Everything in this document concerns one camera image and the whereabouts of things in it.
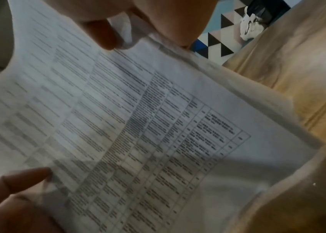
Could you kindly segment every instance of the patterned fabric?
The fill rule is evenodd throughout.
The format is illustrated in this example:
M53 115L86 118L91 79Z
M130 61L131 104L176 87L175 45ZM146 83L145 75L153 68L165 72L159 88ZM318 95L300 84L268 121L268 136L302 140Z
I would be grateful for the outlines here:
M240 38L240 21L251 0L220 0L203 34L191 50L219 65L245 44Z

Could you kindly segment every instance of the paper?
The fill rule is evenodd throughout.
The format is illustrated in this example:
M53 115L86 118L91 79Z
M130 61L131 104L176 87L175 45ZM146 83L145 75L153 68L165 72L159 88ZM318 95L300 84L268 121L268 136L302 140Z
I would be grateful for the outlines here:
M0 173L51 166L44 205L68 232L219 233L320 148L151 38L102 51L43 3L9 3Z

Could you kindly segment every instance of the wooden surface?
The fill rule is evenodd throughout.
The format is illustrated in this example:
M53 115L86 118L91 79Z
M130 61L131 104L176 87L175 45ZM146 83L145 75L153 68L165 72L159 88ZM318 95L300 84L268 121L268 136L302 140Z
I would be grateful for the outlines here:
M225 67L292 98L301 123L326 142L326 0L304 0ZM234 232L326 232L326 160Z

